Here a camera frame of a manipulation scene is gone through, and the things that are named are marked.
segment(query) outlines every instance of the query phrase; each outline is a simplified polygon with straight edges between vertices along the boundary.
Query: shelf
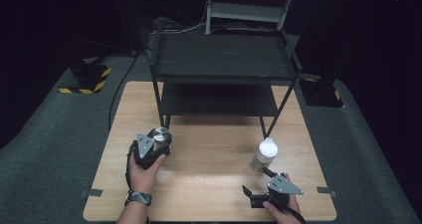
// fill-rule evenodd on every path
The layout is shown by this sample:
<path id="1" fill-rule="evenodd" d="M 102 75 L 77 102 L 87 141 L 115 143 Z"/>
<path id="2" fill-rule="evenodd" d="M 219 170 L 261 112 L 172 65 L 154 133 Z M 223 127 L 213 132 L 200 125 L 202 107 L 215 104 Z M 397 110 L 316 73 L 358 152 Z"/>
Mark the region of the shelf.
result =
<path id="1" fill-rule="evenodd" d="M 160 78 L 291 81 L 296 74 L 282 34 L 161 34 L 156 49 L 153 66 Z"/>
<path id="2" fill-rule="evenodd" d="M 161 101 L 164 115 L 275 116 L 277 105 L 270 84 L 164 83 Z"/>
<path id="3" fill-rule="evenodd" d="M 282 7 L 264 7 L 218 2 L 213 2 L 211 4 L 211 17 L 218 18 L 278 23 L 282 13 L 285 13 Z"/>

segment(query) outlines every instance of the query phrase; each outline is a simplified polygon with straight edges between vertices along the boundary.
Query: black metal shelf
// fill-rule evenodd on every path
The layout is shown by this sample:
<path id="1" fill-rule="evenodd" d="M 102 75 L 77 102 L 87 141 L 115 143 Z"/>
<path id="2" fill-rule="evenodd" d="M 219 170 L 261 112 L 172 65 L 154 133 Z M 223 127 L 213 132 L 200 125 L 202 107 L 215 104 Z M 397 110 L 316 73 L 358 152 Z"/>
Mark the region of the black metal shelf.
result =
<path id="1" fill-rule="evenodd" d="M 302 71 L 284 31 L 240 36 L 163 34 L 161 29 L 149 67 L 162 126 L 170 126 L 172 115 L 258 116 L 263 135 L 270 135 Z M 290 82 L 279 105 L 271 81 Z M 263 116 L 274 117 L 268 131 Z"/>
<path id="2" fill-rule="evenodd" d="M 164 83 L 163 115 L 275 116 L 277 105 L 270 84 Z"/>

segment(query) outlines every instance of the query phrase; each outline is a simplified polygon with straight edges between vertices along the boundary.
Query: yellow black tape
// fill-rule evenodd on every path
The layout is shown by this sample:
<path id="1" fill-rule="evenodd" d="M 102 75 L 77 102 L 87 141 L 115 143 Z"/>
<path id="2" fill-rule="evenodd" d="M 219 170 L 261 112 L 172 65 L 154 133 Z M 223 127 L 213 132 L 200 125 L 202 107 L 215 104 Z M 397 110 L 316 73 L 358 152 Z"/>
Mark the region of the yellow black tape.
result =
<path id="1" fill-rule="evenodd" d="M 308 82 L 316 82 L 316 81 L 317 81 L 317 80 L 315 80 L 315 79 L 309 79 L 309 78 L 306 78 L 305 80 L 307 80 Z M 336 98 L 338 101 L 340 101 L 341 97 L 340 97 L 340 93 L 338 92 L 338 90 L 337 90 L 337 89 L 335 89 L 334 95 L 335 95 L 335 98 Z"/>
<path id="2" fill-rule="evenodd" d="M 104 87 L 106 83 L 106 78 L 108 77 L 108 74 L 111 72 L 111 68 L 108 68 L 104 70 L 102 74 L 101 81 L 91 90 L 86 88 L 59 88 L 59 92 L 63 94 L 84 94 L 84 95 L 90 95 L 99 93 L 102 88 Z"/>

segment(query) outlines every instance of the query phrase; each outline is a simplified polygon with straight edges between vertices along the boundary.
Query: wristwatch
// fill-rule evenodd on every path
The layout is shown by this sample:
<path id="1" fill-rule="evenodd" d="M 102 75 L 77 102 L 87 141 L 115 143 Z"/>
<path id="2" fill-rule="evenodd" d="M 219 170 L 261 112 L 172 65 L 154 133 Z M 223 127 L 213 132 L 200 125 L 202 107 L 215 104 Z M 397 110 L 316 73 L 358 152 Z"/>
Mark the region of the wristwatch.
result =
<path id="1" fill-rule="evenodd" d="M 151 200 L 152 196 L 149 194 L 128 190 L 124 206 L 127 205 L 129 201 L 137 201 L 149 206 L 151 205 Z"/>

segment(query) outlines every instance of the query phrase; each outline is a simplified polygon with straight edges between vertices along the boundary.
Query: forearm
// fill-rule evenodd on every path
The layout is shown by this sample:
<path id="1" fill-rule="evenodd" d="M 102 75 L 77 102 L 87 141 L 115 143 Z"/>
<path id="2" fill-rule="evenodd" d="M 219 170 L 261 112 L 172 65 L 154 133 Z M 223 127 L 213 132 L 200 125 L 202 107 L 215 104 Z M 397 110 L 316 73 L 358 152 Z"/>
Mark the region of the forearm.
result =
<path id="1" fill-rule="evenodd" d="M 148 207 L 140 202 L 128 202 L 118 217 L 117 224 L 143 224 L 146 223 Z"/>

